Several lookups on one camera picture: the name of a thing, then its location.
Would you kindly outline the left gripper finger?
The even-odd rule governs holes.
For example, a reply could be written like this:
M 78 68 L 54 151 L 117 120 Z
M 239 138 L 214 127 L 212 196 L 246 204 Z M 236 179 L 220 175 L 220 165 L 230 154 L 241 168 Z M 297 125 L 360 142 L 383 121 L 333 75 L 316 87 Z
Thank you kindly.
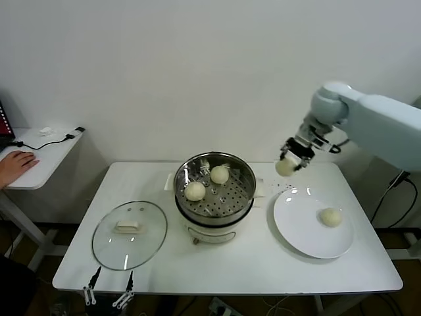
M 133 271 L 131 271 L 126 286 L 126 291 L 115 302 L 112 303 L 112 306 L 116 309 L 124 309 L 134 297 L 133 287 Z
M 94 294 L 94 288 L 99 278 L 101 267 L 98 267 L 95 274 L 90 278 L 88 285 L 83 287 L 84 301 L 86 305 L 95 305 L 97 303 Z

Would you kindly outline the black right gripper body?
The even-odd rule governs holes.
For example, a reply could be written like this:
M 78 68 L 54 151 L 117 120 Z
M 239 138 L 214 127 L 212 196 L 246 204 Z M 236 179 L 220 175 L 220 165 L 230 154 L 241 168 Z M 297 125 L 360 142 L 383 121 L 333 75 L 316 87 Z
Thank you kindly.
M 288 138 L 285 144 L 287 146 L 287 150 L 292 152 L 292 154 L 294 154 L 301 160 L 310 161 L 314 157 L 314 151 L 311 147 L 305 147 L 294 138 Z

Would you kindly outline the person's bare hand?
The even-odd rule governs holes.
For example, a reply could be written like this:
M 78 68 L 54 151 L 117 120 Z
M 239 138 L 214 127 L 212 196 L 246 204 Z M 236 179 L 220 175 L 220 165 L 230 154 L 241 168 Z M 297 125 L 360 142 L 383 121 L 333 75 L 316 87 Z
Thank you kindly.
M 1 189 L 6 188 L 25 172 L 39 163 L 36 156 L 28 151 L 12 151 L 0 162 Z

